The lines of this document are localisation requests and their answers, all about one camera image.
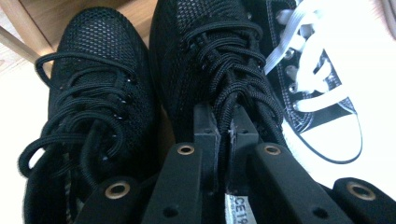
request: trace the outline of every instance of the black shoelace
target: black shoelace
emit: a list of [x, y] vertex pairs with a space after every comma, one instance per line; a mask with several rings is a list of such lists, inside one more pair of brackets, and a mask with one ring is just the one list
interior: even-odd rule
[[[77, 71], [64, 83], [62, 87], [55, 86], [47, 77], [43, 64], [62, 58], [80, 58], [96, 62], [96, 65]], [[96, 120], [103, 122], [109, 130], [112, 130], [113, 144], [106, 151], [101, 152], [103, 160], [111, 160], [120, 152], [126, 144], [126, 136], [121, 123], [127, 116], [124, 106], [129, 103], [131, 96], [127, 92], [117, 88], [117, 84], [123, 82], [135, 82], [135, 75], [127, 66], [85, 53], [58, 52], [39, 58], [35, 63], [35, 69], [40, 78], [51, 89], [63, 90], [53, 103], [52, 116], [43, 127], [41, 137], [31, 143], [21, 154], [19, 168], [21, 173], [29, 177], [34, 168], [29, 167], [29, 161], [40, 148], [47, 150], [64, 150], [63, 154], [75, 151], [76, 145], [83, 145], [86, 141], [89, 127]], [[113, 73], [117, 78], [115, 83], [79, 83], [78, 79], [92, 73]], [[53, 176], [65, 175], [70, 169], [78, 166], [83, 178], [91, 188], [98, 183], [90, 167], [89, 151], [82, 150], [78, 158], [66, 161]]]
[[[210, 40], [210, 33], [228, 33], [222, 38]], [[254, 49], [258, 48], [262, 30], [249, 21], [220, 21], [201, 26], [182, 39], [185, 49], [198, 46], [197, 60], [212, 77], [209, 94], [215, 99], [213, 111], [221, 135], [219, 163], [216, 164], [218, 176], [216, 183], [221, 183], [227, 169], [228, 139], [233, 108], [241, 100], [248, 110], [255, 111], [256, 119], [264, 127], [259, 133], [264, 141], [272, 141], [285, 146], [281, 132], [283, 113], [273, 98], [269, 83], [264, 79], [261, 68], [265, 58]]]

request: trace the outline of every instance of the white surface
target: white surface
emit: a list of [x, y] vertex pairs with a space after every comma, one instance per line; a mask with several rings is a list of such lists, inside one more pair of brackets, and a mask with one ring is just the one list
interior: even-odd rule
[[2, 220], [22, 223], [25, 179], [18, 157], [40, 135], [47, 120], [48, 88], [30, 63], [21, 63], [0, 74], [0, 207]]

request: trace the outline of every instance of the black mesh sneaker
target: black mesh sneaker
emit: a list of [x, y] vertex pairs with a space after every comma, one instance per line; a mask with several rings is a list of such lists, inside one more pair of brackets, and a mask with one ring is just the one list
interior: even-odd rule
[[[54, 61], [51, 79], [43, 63]], [[49, 120], [21, 154], [28, 177], [26, 223], [71, 223], [95, 187], [115, 176], [140, 181], [157, 172], [157, 101], [147, 48], [119, 12], [79, 13], [56, 53], [36, 62], [50, 87]], [[32, 167], [32, 157], [44, 154]]]
[[150, 65], [177, 142], [192, 141], [193, 108], [213, 106], [225, 173], [233, 108], [242, 105], [266, 142], [285, 146], [281, 107], [260, 54], [261, 28], [238, 0], [160, 0], [150, 33]]
[[318, 156], [350, 163], [361, 154], [358, 113], [344, 74], [326, 52], [330, 7], [319, 0], [245, 0], [252, 21], [270, 38], [261, 42], [265, 74], [282, 104], [290, 151], [306, 169]]

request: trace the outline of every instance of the screw hole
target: screw hole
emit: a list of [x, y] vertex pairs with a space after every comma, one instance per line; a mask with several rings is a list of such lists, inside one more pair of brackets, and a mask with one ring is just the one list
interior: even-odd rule
[[190, 155], [190, 154], [192, 154], [192, 153], [194, 152], [194, 148], [191, 147], [191, 146], [185, 145], [185, 146], [181, 146], [181, 147], [177, 150], [177, 152], [178, 152], [178, 154], [180, 154], [180, 155], [187, 156], [187, 155]]
[[355, 182], [348, 182], [346, 184], [346, 188], [349, 193], [364, 201], [373, 201], [376, 198], [372, 190], [361, 184]]
[[178, 215], [176, 206], [169, 206], [163, 209], [163, 215], [165, 217], [176, 217]]
[[264, 150], [265, 150], [268, 154], [271, 154], [271, 155], [274, 155], [274, 156], [279, 155], [280, 152], [281, 152], [280, 149], [277, 148], [277, 147], [265, 147]]
[[316, 216], [316, 217], [320, 217], [322, 219], [326, 219], [329, 217], [329, 214], [326, 212], [326, 210], [324, 210], [323, 208], [319, 208], [316, 207], [312, 213]]
[[110, 185], [105, 192], [108, 199], [120, 199], [129, 193], [131, 187], [126, 182], [118, 182]]

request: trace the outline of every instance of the wooden surface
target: wooden surface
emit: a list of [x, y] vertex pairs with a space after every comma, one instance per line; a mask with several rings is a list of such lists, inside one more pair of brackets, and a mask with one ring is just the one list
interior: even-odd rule
[[21, 4], [53, 49], [57, 49], [66, 25], [81, 10], [88, 7], [117, 8], [127, 2], [129, 0], [21, 0]]
[[21, 42], [17, 37], [8, 32], [6, 29], [0, 26], [0, 43], [10, 48], [14, 52], [21, 55], [22, 58], [26, 59], [30, 63], [34, 63], [39, 55], [27, 47], [23, 42]]
[[27, 46], [39, 55], [53, 52], [49, 42], [36, 27], [35, 22], [31, 19], [20, 1], [1, 0], [0, 6], [6, 15], [8, 15], [9, 20]]
[[118, 8], [140, 34], [146, 46], [149, 45], [149, 29], [156, 5], [157, 0], [134, 0]]

